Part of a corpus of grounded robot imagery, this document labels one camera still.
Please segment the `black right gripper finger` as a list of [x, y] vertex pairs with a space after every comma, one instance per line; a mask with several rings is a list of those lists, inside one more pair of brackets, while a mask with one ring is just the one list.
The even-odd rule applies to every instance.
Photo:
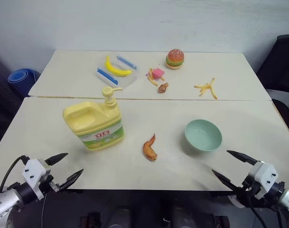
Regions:
[[242, 162], [246, 162], [251, 164], [252, 166], [254, 166], [257, 163], [257, 160], [244, 154], [244, 153], [240, 153], [240, 152], [236, 152], [236, 151], [232, 151], [232, 150], [227, 150], [227, 152], [229, 154], [231, 154], [232, 156], [234, 156], [235, 158], [237, 158], [238, 160], [242, 161]]
[[239, 187], [232, 184], [228, 178], [226, 178], [225, 176], [223, 176], [222, 174], [218, 173], [215, 170], [212, 170], [212, 172], [221, 181], [221, 183], [224, 184], [226, 187], [228, 187], [232, 191], [238, 191], [239, 190]]

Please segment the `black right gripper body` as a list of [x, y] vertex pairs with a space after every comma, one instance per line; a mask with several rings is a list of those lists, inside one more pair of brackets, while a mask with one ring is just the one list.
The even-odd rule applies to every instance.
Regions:
[[258, 193], [261, 188], [261, 184], [257, 181], [246, 178], [242, 183], [242, 187], [237, 187], [229, 181], [228, 188], [233, 193], [228, 196], [229, 201], [237, 208], [255, 208], [262, 207], [262, 200], [255, 198], [255, 193]]

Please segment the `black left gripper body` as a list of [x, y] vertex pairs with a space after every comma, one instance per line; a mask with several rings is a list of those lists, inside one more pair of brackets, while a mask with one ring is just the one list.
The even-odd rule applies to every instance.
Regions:
[[58, 183], [54, 183], [54, 177], [50, 174], [51, 166], [55, 165], [57, 162], [41, 162], [44, 173], [40, 177], [40, 190], [42, 193], [48, 193], [50, 190], [54, 192], [60, 191], [60, 185]]

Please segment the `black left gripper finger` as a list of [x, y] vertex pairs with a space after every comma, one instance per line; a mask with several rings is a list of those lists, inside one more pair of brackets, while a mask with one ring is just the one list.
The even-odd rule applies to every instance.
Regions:
[[61, 161], [67, 155], [68, 155], [68, 153], [60, 153], [60, 154], [54, 155], [52, 157], [47, 158], [45, 160], [45, 163], [49, 166], [53, 166], [56, 163], [58, 163], [59, 161]]
[[73, 185], [77, 181], [77, 179], [80, 177], [80, 175], [82, 174], [83, 171], [84, 171], [84, 169], [81, 169], [81, 170], [73, 173], [71, 176], [69, 176], [67, 178], [67, 181], [65, 183], [60, 185], [59, 189], [60, 190], [68, 189], [71, 185]]

